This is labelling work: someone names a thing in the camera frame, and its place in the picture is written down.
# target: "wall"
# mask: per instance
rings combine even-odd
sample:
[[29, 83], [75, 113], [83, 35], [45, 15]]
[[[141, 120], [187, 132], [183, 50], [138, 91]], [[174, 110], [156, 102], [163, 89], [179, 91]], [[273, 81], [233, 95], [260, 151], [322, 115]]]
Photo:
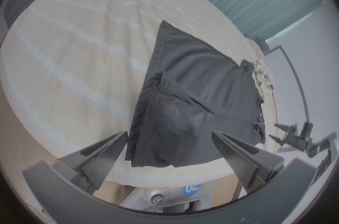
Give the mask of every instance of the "wall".
[[[314, 141], [321, 140], [333, 131], [339, 134], [338, 27], [339, 12], [336, 5], [333, 0], [326, 0], [326, 3], [298, 24], [266, 41], [270, 48], [278, 45], [283, 47], [298, 74], [307, 101], [310, 122], [314, 123], [311, 133]], [[301, 157], [313, 165], [318, 165], [326, 152], [313, 159], [297, 151], [281, 155], [286, 161]], [[312, 186], [284, 223], [291, 223], [306, 209], [324, 185], [333, 166], [332, 164]]]

